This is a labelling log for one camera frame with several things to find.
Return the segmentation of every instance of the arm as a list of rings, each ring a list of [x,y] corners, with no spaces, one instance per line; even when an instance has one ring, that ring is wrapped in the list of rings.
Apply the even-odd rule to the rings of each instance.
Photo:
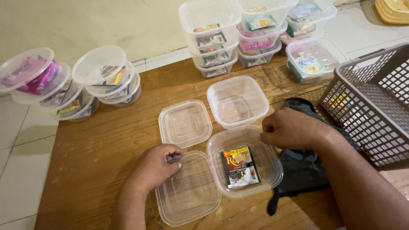
[[[408,228],[406,198],[332,127],[284,108],[263,120],[261,139],[280,148],[317,152],[348,230]]]
[[[145,151],[138,166],[122,185],[111,229],[146,229],[146,197],[149,191],[159,187],[179,170],[180,163],[168,164],[167,161],[181,154],[183,150],[171,144],[158,145]]]

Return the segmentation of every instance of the yellow basket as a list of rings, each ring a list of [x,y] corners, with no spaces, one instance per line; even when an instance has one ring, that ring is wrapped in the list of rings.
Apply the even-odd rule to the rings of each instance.
[[[409,6],[405,3],[405,0],[376,0],[375,6],[385,22],[409,24]]]

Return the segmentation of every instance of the wooden tabletop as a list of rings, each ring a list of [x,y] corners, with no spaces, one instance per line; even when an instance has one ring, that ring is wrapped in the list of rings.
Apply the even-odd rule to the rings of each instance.
[[[319,109],[319,99],[330,79],[311,84],[293,80],[279,53],[264,65],[244,68],[238,61],[230,74],[205,79],[192,59],[141,73],[142,94],[132,105],[117,108],[100,104],[85,121],[60,122],[37,215],[36,229],[108,229],[115,198],[123,181],[149,147],[161,144],[158,117],[173,104],[189,99],[202,101],[212,125],[212,135],[224,130],[211,113],[208,87],[234,76],[254,78],[270,102],[267,115],[283,107],[290,97],[303,97]],[[261,126],[262,119],[255,125]],[[206,152],[207,141],[186,151]],[[396,179],[397,186],[402,177]],[[178,229],[329,229],[342,227],[331,189],[281,198],[277,213],[270,217],[267,203],[273,191],[245,199],[222,197],[213,213]],[[147,229],[174,229],[160,218],[155,191],[146,204]]]

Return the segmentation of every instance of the gray plastic basket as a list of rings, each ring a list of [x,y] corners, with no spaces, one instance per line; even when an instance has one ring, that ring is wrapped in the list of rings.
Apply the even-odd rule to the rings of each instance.
[[[409,43],[342,63],[334,75],[324,109],[379,170],[408,167]]]

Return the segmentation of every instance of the dark cloth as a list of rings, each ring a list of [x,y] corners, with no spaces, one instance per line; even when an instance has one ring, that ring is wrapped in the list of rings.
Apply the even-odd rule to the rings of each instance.
[[[285,101],[284,107],[299,111],[330,125],[316,114],[313,104],[306,99],[289,98]],[[345,130],[335,126],[332,127],[340,132],[357,151],[361,150]],[[270,216],[276,213],[277,204],[281,197],[297,196],[300,193],[312,192],[330,187],[321,159],[313,150],[284,149],[280,156],[280,161],[283,165],[284,171],[283,180],[274,188],[274,196],[268,203],[267,212]]]

